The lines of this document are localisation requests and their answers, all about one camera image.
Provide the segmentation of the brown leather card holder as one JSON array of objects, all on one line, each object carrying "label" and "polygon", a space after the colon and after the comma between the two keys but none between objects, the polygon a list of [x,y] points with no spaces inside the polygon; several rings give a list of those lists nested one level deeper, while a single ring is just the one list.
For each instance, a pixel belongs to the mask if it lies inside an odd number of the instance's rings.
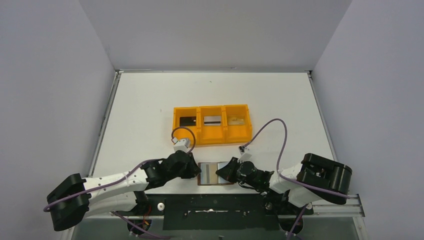
[{"label": "brown leather card holder", "polygon": [[201,172],[197,175],[198,186],[226,186],[233,185],[234,183],[225,180],[218,176],[216,171],[225,167],[229,162],[199,162],[198,167]]}]

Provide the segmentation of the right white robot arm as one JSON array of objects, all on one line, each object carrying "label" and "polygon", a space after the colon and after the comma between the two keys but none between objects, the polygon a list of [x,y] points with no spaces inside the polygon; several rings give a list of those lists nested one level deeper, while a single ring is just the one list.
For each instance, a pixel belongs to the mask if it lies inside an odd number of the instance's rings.
[{"label": "right white robot arm", "polygon": [[286,194],[285,200],[300,208],[318,200],[346,204],[353,170],[345,164],[307,153],[298,172],[295,168],[279,172],[260,170],[251,161],[233,157],[216,174],[268,197]]}]

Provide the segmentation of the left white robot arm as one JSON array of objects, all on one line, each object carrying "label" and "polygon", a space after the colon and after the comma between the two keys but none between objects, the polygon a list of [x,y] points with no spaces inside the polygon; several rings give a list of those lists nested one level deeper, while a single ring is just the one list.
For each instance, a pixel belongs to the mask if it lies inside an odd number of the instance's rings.
[{"label": "left white robot arm", "polygon": [[132,170],[103,177],[66,177],[47,197],[43,208],[50,213],[57,232],[79,224],[88,215],[130,211],[137,192],[164,186],[175,179],[192,179],[202,172],[191,152],[178,150],[167,158],[148,159]]}]

